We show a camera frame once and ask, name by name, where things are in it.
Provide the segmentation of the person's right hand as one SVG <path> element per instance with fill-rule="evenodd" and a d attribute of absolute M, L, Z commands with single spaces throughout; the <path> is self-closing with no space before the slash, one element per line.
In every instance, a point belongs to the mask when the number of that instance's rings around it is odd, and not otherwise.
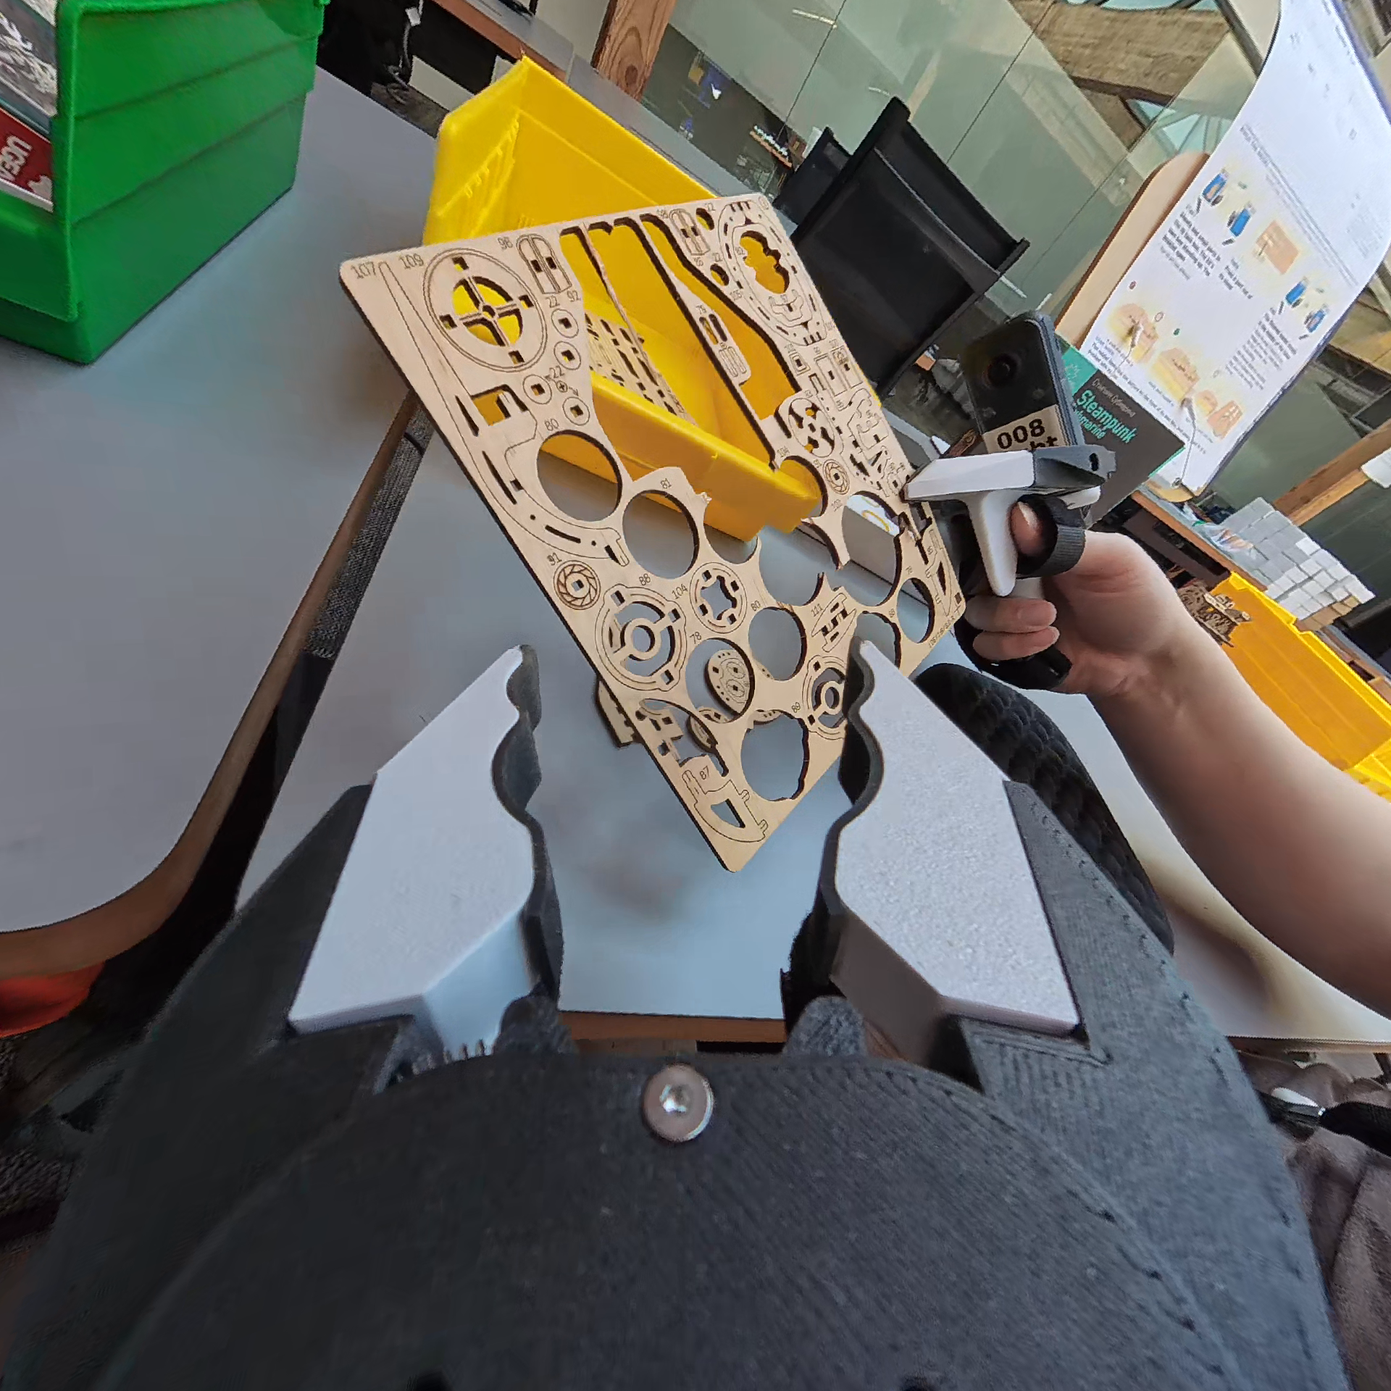
<path fill-rule="evenodd" d="M 1055 650 L 1068 673 L 1053 690 L 1122 694 L 1150 679 L 1190 637 L 1191 619 L 1162 571 L 1131 539 L 1087 531 L 1081 559 L 1044 578 L 1041 597 L 1021 590 L 967 602 L 975 636 L 963 650 L 999 665 Z"/>

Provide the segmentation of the wooden poster board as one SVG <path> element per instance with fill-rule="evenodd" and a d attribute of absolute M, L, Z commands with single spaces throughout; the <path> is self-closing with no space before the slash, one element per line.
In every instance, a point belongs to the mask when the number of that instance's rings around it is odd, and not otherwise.
<path fill-rule="evenodd" d="M 1173 155 L 1141 184 L 1056 318 L 1056 333 L 1068 346 L 1082 349 L 1104 304 L 1207 161 L 1205 152 Z"/>

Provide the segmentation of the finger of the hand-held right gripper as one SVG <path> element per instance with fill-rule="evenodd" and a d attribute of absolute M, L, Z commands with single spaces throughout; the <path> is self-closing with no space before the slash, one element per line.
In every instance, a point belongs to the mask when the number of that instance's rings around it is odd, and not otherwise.
<path fill-rule="evenodd" d="M 1062 449 L 959 455 L 944 456 L 920 469 L 904 485 L 904 502 L 966 502 L 972 496 L 1050 495 L 1062 488 Z"/>

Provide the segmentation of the green plastic bin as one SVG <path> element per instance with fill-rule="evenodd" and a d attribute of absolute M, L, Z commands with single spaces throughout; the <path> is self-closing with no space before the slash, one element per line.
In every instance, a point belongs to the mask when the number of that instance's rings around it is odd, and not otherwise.
<path fill-rule="evenodd" d="M 287 192 L 325 8 L 3 3 L 3 338 L 94 361 Z"/>

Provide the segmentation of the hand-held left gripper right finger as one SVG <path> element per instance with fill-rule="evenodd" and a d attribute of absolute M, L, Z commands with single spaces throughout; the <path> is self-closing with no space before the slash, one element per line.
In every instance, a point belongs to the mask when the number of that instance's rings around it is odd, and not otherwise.
<path fill-rule="evenodd" d="M 1004 774 L 877 645 L 855 644 L 852 662 L 864 785 L 824 849 L 834 986 L 918 1064 L 947 1018 L 1072 1035 Z"/>

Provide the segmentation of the black textured wrist rest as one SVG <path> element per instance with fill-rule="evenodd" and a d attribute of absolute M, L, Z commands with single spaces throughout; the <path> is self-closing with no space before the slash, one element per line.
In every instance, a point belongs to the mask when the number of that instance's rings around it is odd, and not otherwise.
<path fill-rule="evenodd" d="M 1035 792 L 1121 897 L 1173 952 L 1168 915 L 1085 765 L 1022 691 L 975 668 L 936 664 L 918 687 L 1013 782 Z"/>

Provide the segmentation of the laser-cut wooden parts sheet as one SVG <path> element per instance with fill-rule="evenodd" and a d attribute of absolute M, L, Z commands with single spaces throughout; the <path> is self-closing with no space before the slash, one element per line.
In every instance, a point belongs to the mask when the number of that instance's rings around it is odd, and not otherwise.
<path fill-rule="evenodd" d="M 692 823 L 746 866 L 840 756 L 861 624 L 912 674 L 964 607 L 768 200 L 339 275 Z"/>

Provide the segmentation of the stack of grey blocks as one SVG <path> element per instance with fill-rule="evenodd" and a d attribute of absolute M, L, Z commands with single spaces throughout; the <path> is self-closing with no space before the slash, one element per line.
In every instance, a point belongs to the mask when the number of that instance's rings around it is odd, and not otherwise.
<path fill-rule="evenodd" d="M 1374 601 L 1346 565 L 1262 498 L 1208 527 L 1207 539 L 1305 631 Z"/>

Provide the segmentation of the yellow plastic bin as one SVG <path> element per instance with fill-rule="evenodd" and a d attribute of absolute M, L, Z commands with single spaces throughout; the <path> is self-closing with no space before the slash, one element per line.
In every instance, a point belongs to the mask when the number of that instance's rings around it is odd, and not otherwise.
<path fill-rule="evenodd" d="M 678 469 L 712 527 L 794 530 L 903 482 L 903 456 L 769 200 L 720 198 L 530 62 L 447 115 L 427 244 L 494 238 L 519 270 L 450 264 L 448 346 L 539 386 L 586 352 L 593 426 L 631 478 Z"/>

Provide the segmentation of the black plastic bin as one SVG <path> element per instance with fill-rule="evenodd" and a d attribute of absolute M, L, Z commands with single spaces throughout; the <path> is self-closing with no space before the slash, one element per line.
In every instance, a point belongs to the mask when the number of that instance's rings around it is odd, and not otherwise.
<path fill-rule="evenodd" d="M 791 240 L 878 395 L 1030 247 L 935 154 L 897 95 Z"/>

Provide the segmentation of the person's right forearm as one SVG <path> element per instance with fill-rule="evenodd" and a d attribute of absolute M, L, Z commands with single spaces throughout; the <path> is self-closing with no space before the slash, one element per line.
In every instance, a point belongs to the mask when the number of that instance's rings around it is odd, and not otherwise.
<path fill-rule="evenodd" d="M 1388 1017 L 1388 802 L 1303 745 L 1182 608 L 1093 703 L 1233 909 Z"/>

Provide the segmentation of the white instruction poster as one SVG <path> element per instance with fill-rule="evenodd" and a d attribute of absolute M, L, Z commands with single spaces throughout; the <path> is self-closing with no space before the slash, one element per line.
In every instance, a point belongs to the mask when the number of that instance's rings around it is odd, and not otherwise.
<path fill-rule="evenodd" d="M 1323 349 L 1388 255 L 1388 106 L 1340 3 L 1285 2 L 1242 111 L 1121 275 L 1087 392 L 1139 409 L 1127 496 L 1201 493 Z"/>

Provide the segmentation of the stack of yellow bins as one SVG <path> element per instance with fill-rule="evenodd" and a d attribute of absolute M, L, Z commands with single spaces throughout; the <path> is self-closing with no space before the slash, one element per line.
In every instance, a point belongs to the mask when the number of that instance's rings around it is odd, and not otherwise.
<path fill-rule="evenodd" d="M 1228 657 L 1260 700 L 1313 751 L 1389 797 L 1389 705 L 1277 604 L 1237 576 L 1214 587 L 1248 621 Z"/>

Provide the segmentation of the dark teal model kit box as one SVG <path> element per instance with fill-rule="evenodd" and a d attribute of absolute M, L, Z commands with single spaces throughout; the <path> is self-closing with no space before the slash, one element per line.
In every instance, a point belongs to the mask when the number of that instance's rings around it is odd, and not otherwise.
<path fill-rule="evenodd" d="M 1065 343 L 1059 347 L 1072 406 L 1085 441 L 1110 450 L 1116 461 L 1093 510 L 1095 516 L 1102 516 L 1184 453 L 1187 444 L 1084 353 Z"/>

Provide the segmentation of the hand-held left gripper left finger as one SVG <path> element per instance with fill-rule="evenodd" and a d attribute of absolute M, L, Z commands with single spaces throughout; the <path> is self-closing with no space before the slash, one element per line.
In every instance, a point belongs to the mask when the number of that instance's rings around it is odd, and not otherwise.
<path fill-rule="evenodd" d="M 433 1053 L 557 1000 L 563 931 L 542 829 L 534 651 L 513 647 L 376 773 L 287 1015 L 299 1034 L 411 1018 Z"/>

